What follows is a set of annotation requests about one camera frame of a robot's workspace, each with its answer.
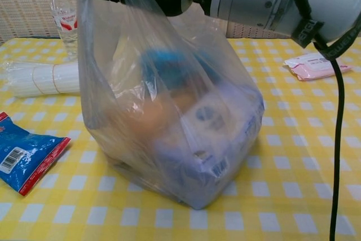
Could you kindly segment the transparent plastic bag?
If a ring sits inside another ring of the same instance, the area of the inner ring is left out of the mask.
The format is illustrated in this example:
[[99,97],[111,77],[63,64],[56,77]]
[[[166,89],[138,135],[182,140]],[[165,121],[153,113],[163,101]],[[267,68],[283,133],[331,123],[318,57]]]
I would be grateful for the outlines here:
[[[195,7],[173,19],[164,15],[155,0],[125,0],[124,4],[77,0],[77,11],[81,106],[87,130],[121,175],[185,204],[162,183],[153,142],[166,131],[142,143],[127,126],[124,114],[138,111],[145,99],[154,100],[160,94],[189,91],[197,103],[223,82],[256,87],[255,83],[225,36]],[[180,89],[169,90],[162,81],[147,84],[140,58],[148,50],[180,51],[188,59],[203,53],[220,80],[212,82],[198,66],[198,75]]]

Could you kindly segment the blue box in bag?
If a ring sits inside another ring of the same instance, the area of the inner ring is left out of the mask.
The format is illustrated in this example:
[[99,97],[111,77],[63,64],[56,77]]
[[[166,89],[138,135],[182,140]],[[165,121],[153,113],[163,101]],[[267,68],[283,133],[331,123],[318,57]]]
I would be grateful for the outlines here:
[[201,53],[188,59],[180,51],[148,50],[140,58],[142,79],[151,85],[162,81],[169,90],[180,89],[198,75],[201,66],[212,82],[218,82],[220,76],[205,61],[206,57]]

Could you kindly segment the orange bread item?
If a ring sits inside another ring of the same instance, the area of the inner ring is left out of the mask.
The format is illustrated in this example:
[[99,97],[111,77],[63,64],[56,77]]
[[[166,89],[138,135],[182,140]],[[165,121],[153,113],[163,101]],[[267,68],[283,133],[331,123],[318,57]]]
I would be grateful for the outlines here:
[[150,142],[177,122],[196,100],[196,95],[189,91],[179,91],[173,96],[160,94],[154,100],[145,99],[138,111],[125,113],[124,120],[139,141]]

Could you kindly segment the clear plastic water bottle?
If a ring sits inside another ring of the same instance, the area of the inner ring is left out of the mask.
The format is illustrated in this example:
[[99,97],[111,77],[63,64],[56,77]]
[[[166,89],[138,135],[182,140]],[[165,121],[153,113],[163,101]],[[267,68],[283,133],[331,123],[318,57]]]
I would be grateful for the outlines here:
[[70,0],[51,0],[52,18],[71,62],[77,61],[77,13]]

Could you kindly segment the bundle of white straws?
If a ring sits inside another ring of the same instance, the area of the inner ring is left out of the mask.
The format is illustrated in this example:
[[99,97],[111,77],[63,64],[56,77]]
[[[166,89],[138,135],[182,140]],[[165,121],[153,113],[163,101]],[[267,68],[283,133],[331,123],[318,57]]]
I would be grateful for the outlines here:
[[80,92],[78,63],[6,62],[6,84],[17,98]]

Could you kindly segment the white blue box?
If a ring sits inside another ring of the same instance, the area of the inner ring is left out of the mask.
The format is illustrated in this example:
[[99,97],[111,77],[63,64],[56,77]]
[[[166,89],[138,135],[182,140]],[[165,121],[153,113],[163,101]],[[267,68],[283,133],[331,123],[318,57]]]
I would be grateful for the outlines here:
[[153,142],[166,190],[194,209],[209,205],[233,179],[264,113],[261,92],[223,82]]

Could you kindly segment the pink white wet wipes pack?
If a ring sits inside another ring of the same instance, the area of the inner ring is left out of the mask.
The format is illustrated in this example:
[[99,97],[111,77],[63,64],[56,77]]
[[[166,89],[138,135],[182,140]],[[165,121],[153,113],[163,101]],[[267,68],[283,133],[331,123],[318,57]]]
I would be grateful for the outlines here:
[[290,58],[284,61],[284,65],[300,81],[317,80],[335,75],[331,62],[318,52]]

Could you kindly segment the blue red snack packet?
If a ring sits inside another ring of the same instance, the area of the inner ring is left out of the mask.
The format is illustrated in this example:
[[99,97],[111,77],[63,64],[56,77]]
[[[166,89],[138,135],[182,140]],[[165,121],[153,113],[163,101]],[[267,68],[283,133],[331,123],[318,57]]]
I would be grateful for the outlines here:
[[25,196],[63,153],[71,139],[33,134],[0,113],[0,179]]

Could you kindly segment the yellow white checkered tablecloth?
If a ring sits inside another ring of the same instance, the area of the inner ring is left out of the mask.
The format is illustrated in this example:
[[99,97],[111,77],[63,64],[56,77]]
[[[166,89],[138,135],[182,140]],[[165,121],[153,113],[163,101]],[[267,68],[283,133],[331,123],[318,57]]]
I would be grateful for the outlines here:
[[[69,150],[31,193],[0,180],[0,239],[32,241],[328,241],[337,86],[298,81],[283,66],[303,55],[289,40],[231,40],[261,90],[258,141],[237,179],[205,210],[141,189],[106,162],[83,125],[79,97],[16,99],[0,72],[0,112],[38,134],[70,137]],[[59,40],[17,38],[3,62],[58,63]]]

